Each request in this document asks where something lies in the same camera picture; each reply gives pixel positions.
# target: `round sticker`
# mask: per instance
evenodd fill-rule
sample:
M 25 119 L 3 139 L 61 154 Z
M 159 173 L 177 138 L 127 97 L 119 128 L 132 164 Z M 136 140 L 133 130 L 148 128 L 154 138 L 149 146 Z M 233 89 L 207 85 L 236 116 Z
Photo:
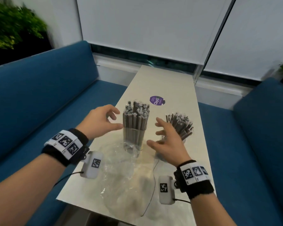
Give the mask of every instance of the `round sticker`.
M 154 105 L 164 105 L 166 103 L 166 101 L 160 96 L 150 97 L 150 102 Z

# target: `white sensor device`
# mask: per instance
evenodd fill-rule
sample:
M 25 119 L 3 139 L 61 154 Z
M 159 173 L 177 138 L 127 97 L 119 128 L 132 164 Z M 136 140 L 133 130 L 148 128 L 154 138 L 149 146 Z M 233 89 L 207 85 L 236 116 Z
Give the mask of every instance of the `white sensor device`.
M 84 163 L 82 171 L 84 173 L 80 174 L 81 177 L 95 179 L 99 173 L 99 167 L 103 159 L 102 152 L 88 152 L 86 154 L 86 159 L 82 160 Z
M 171 176 L 159 176 L 159 202 L 163 205 L 173 205 L 175 203 L 174 185 L 176 182 Z

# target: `wristband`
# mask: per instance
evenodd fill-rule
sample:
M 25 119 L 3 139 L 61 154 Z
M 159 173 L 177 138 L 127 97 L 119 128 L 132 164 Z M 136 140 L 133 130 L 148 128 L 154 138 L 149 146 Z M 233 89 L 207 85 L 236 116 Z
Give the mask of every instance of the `wristband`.
M 189 160 L 180 164 L 174 172 L 176 185 L 182 193 L 186 192 L 189 199 L 200 194 L 211 194 L 214 188 L 204 167 L 195 160 Z
M 44 144 L 42 153 L 52 156 L 67 167 L 69 164 L 79 163 L 86 157 L 89 151 L 87 143 L 88 138 L 79 130 L 62 130 Z

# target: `qr code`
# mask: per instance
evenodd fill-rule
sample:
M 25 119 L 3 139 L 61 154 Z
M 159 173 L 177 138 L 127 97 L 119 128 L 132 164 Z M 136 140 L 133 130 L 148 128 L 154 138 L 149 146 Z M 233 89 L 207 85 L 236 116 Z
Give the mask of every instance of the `qr code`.
M 58 140 L 58 139 L 60 139 L 62 136 L 64 136 L 63 133 L 58 133 L 58 134 L 56 134 L 54 137 L 52 137 L 52 139 L 53 139 L 53 140 Z
M 78 147 L 75 143 L 71 144 L 71 145 L 67 148 L 67 150 L 69 151 L 69 153 L 70 153 L 72 156 L 74 155 L 74 153 L 75 153 L 78 149 L 79 149 L 79 147 Z
M 58 141 L 60 144 L 62 144 L 64 147 L 67 147 L 71 142 L 72 139 L 70 139 L 68 136 L 64 136 L 62 139 Z
M 92 162 L 91 167 L 99 168 L 100 163 L 101 163 L 101 160 L 99 160 L 99 159 L 94 159 L 93 162 Z
M 160 183 L 161 193 L 168 192 L 168 185 L 166 183 Z
M 204 173 L 205 175 L 208 175 L 208 173 L 207 173 L 207 171 L 205 170 L 204 167 L 200 167 L 200 168 L 202 169 L 202 171 L 203 171 L 203 173 Z
M 202 172 L 201 172 L 201 170 L 200 170 L 200 167 L 192 167 L 192 170 L 193 170 L 195 176 L 200 176 L 200 175 L 202 175 Z
M 186 169 L 182 173 L 184 175 L 185 180 L 194 177 L 193 174 L 192 174 L 192 171 L 190 169 Z

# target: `blue sofa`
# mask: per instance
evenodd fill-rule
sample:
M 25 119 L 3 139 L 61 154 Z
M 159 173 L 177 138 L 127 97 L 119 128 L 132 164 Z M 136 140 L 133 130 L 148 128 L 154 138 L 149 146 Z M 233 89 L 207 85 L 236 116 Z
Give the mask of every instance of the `blue sofa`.
M 97 78 L 85 41 L 0 66 L 0 182 L 37 157 L 58 131 L 118 102 L 126 87 Z M 227 212 L 237 225 L 283 225 L 283 84 L 267 79 L 233 111 L 202 103 L 199 110 Z M 65 208 L 55 199 L 65 183 L 53 188 L 27 225 L 55 223 Z

